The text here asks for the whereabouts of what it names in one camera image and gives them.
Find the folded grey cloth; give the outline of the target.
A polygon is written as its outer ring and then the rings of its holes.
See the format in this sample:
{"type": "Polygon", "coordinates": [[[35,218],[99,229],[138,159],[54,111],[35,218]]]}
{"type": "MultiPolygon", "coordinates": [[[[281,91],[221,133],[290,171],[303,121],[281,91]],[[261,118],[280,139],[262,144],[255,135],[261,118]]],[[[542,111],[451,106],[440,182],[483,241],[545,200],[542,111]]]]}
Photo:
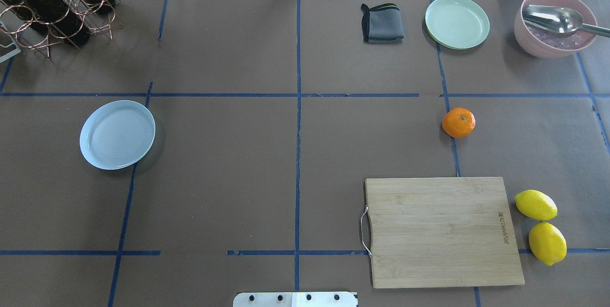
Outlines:
{"type": "Polygon", "coordinates": [[[363,13],[361,27],[363,42],[368,44],[390,44],[405,38],[401,12],[394,3],[375,7],[360,5],[363,13]]]}

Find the large metal spoon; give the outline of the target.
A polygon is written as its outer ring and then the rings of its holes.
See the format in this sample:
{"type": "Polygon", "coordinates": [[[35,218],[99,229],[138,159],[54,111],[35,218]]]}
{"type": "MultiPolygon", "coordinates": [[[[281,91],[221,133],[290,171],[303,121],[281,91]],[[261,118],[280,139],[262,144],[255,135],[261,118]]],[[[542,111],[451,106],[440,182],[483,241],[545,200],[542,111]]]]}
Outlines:
{"type": "Polygon", "coordinates": [[[521,11],[525,23],[546,31],[571,35],[578,31],[610,37],[610,30],[597,25],[586,24],[582,14],[566,7],[528,5],[521,11]]]}

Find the lower yellow lemon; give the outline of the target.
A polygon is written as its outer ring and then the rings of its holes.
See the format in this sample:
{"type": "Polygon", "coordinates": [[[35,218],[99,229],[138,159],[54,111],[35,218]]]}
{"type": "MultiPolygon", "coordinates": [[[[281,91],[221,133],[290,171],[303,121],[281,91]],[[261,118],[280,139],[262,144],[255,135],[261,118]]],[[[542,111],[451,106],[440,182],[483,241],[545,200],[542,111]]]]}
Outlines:
{"type": "Polygon", "coordinates": [[[532,254],[547,266],[562,261],[567,255],[567,242],[561,231],[548,222],[539,222],[528,234],[532,254]]]}

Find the upper yellow lemon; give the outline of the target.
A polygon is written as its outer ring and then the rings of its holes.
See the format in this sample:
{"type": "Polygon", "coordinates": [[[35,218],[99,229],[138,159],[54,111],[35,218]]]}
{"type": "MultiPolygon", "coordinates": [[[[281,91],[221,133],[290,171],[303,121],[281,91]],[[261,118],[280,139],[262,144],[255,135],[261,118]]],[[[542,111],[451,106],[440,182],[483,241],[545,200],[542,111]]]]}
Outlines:
{"type": "Polygon", "coordinates": [[[538,190],[525,190],[515,196],[517,209],[525,216],[545,222],[558,216],[558,207],[550,196],[538,190]]]}

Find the pink bowl with ice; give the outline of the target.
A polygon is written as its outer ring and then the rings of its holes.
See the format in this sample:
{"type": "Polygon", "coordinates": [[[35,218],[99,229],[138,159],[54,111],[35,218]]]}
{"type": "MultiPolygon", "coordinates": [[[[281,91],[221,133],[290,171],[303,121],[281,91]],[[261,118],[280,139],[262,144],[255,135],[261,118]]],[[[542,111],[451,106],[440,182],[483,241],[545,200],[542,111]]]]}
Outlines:
{"type": "Polygon", "coordinates": [[[514,20],[514,35],[527,53],[541,59],[560,59],[589,47],[596,36],[577,31],[571,35],[558,35],[524,22],[521,12],[529,5],[547,5],[577,10],[586,24],[598,25],[592,10],[581,0],[523,0],[514,20]]]}

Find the light green plate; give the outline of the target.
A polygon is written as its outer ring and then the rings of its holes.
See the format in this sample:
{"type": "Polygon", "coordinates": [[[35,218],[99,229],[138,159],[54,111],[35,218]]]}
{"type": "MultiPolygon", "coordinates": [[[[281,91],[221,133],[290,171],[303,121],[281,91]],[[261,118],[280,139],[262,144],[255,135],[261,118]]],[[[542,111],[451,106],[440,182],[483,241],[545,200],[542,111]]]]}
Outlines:
{"type": "Polygon", "coordinates": [[[486,12],[472,0],[434,0],[424,17],[429,35],[445,48],[466,50],[488,37],[486,12]]]}

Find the dark green wine bottle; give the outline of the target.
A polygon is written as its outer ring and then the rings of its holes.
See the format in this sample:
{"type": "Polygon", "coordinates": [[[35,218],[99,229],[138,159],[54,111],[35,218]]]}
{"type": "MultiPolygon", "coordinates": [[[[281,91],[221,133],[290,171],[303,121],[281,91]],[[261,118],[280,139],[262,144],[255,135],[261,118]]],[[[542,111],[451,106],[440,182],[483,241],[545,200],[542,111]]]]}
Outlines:
{"type": "Polygon", "coordinates": [[[68,7],[64,0],[22,0],[37,19],[49,26],[56,38],[66,44],[83,46],[90,39],[90,31],[81,18],[68,7]]]}

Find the bamboo cutting board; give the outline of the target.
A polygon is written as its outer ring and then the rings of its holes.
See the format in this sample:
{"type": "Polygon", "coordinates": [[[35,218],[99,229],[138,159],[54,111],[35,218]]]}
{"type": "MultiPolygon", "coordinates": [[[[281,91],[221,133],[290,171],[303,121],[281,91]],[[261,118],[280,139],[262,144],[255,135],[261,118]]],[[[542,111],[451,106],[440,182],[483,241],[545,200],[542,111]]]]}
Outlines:
{"type": "Polygon", "coordinates": [[[375,289],[520,286],[502,177],[365,180],[375,289]]]}

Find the light blue plate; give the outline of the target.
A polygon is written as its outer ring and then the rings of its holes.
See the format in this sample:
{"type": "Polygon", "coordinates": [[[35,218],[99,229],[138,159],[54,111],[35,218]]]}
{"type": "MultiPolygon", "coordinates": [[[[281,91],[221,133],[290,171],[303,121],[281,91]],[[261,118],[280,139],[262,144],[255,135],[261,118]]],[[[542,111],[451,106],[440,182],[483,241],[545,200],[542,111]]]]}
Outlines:
{"type": "Polygon", "coordinates": [[[148,108],[131,100],[107,103],[83,124],[79,148],[84,159],[103,170],[135,164],[151,149],[155,120],[148,108]]]}

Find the yellow lemon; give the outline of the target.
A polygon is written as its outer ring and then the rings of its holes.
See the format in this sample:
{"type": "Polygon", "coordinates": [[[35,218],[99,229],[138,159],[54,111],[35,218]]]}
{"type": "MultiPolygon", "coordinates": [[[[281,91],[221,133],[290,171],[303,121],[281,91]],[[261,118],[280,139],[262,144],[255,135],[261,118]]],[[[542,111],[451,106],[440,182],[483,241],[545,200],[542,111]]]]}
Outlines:
{"type": "Polygon", "coordinates": [[[547,266],[562,261],[567,255],[567,242],[561,231],[548,222],[539,222],[528,234],[532,254],[547,266]]]}
{"type": "Polygon", "coordinates": [[[545,222],[558,216],[558,207],[550,196],[538,190],[525,190],[515,196],[517,209],[525,216],[545,222]]]}

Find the orange fruit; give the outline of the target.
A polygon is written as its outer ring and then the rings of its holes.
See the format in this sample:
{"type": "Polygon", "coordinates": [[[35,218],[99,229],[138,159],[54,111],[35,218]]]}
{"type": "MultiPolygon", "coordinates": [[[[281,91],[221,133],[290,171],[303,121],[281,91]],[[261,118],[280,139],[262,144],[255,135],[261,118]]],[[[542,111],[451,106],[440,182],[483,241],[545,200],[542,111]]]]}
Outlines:
{"type": "Polygon", "coordinates": [[[458,107],[445,114],[441,127],[450,137],[464,138],[473,132],[476,124],[472,111],[458,107]]]}

